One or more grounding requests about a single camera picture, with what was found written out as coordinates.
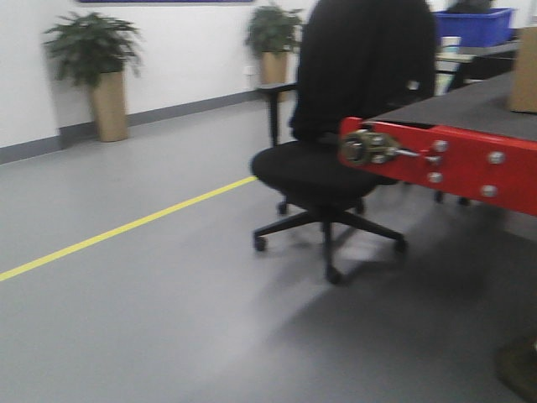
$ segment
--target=plant pot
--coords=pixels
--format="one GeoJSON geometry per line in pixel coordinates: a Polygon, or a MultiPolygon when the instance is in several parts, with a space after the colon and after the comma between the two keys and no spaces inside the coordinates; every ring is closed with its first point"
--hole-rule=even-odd
{"type": "MultiPolygon", "coordinates": [[[[275,55],[272,52],[263,52],[261,55],[261,82],[263,84],[287,81],[288,54],[288,52],[280,52],[275,55]]],[[[280,94],[279,100],[283,101],[284,96],[285,94],[280,94]]]]}
{"type": "Polygon", "coordinates": [[[91,103],[101,141],[119,141],[128,136],[125,114],[123,72],[102,73],[99,85],[91,89],[91,103]]]}

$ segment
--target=yellow tape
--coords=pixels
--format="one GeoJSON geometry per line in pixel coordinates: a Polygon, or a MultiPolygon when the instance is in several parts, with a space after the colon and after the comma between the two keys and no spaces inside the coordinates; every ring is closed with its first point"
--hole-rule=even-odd
{"type": "Polygon", "coordinates": [[[204,193],[203,195],[193,197],[189,200],[175,204],[174,206],[165,208],[164,210],[160,210],[159,212],[154,212],[153,214],[149,214],[146,217],[139,218],[138,220],[122,225],[121,227],[114,228],[100,235],[96,235],[95,237],[88,238],[79,243],[75,243],[74,245],[68,246],[67,248],[60,249],[52,254],[47,254],[46,256],[33,260],[27,264],[22,264],[19,267],[16,267],[14,269],[4,271],[3,273],[0,273],[0,281],[11,279],[15,277],[16,275],[21,275],[22,273],[26,273],[27,271],[37,269],[38,267],[44,264],[63,258],[64,256],[68,254],[73,254],[74,252],[85,249],[96,243],[105,241],[109,238],[115,237],[116,235],[125,233],[127,231],[130,231],[131,229],[135,229],[144,224],[147,224],[148,222],[152,222],[158,218],[167,216],[171,214],[172,212],[177,212],[185,207],[192,206],[193,204],[196,204],[199,202],[203,202],[204,200],[210,199],[211,197],[221,195],[222,193],[225,193],[226,191],[233,190],[239,186],[246,185],[247,183],[250,183],[255,180],[256,180],[255,176],[249,176],[248,178],[244,178],[239,181],[230,183],[229,185],[219,187],[218,189],[215,189],[214,191],[208,191],[207,193],[204,193]]]}

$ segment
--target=potted plant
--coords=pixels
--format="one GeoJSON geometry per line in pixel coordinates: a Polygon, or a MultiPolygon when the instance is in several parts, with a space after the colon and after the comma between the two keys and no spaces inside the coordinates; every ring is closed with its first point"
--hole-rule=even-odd
{"type": "Polygon", "coordinates": [[[125,139],[123,70],[130,63],[138,73],[138,29],[128,21],[99,13],[71,13],[61,18],[66,24],[56,24],[45,32],[56,34],[45,47],[50,57],[58,60],[57,78],[70,78],[75,86],[90,88],[101,141],[125,139]]]}
{"type": "Polygon", "coordinates": [[[274,2],[254,10],[248,24],[246,44],[261,59],[262,83],[286,81],[288,53],[295,52],[300,46],[300,11],[285,11],[274,2]]]}

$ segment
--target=chair caster wheel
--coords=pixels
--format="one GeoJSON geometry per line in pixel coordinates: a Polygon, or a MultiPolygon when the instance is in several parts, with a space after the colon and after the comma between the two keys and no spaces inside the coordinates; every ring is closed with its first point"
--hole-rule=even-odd
{"type": "Polygon", "coordinates": [[[470,199],[466,198],[466,197],[459,197],[459,204],[461,206],[470,206],[470,199]]]}
{"type": "Polygon", "coordinates": [[[359,200],[356,203],[356,206],[354,207],[354,212],[360,216],[366,211],[366,205],[364,204],[363,200],[359,200]]]}
{"type": "Polygon", "coordinates": [[[343,280],[343,275],[333,266],[326,268],[326,280],[333,285],[338,285],[343,280]]]}
{"type": "Polygon", "coordinates": [[[285,214],[287,214],[288,211],[289,205],[285,201],[278,203],[278,214],[280,216],[284,216],[285,214]]]}
{"type": "Polygon", "coordinates": [[[435,191],[435,202],[442,203],[444,201],[444,192],[435,191]]]}
{"type": "Polygon", "coordinates": [[[395,241],[394,249],[396,252],[406,252],[406,249],[408,248],[409,244],[406,242],[404,238],[398,239],[395,241]]]}
{"type": "Polygon", "coordinates": [[[263,252],[267,248],[267,240],[262,237],[253,237],[253,247],[258,252],[263,252]]]}

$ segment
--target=red metal bracket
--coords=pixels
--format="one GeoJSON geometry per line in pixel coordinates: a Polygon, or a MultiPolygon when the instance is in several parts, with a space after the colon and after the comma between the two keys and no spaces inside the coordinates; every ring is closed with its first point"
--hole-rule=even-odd
{"type": "MultiPolygon", "coordinates": [[[[359,118],[344,119],[341,139],[361,127],[359,118]]],[[[340,154],[343,164],[537,216],[537,142],[447,126],[373,123],[370,129],[389,134],[420,156],[358,166],[340,154]],[[435,156],[441,157],[438,165],[426,159],[435,156]]]]}

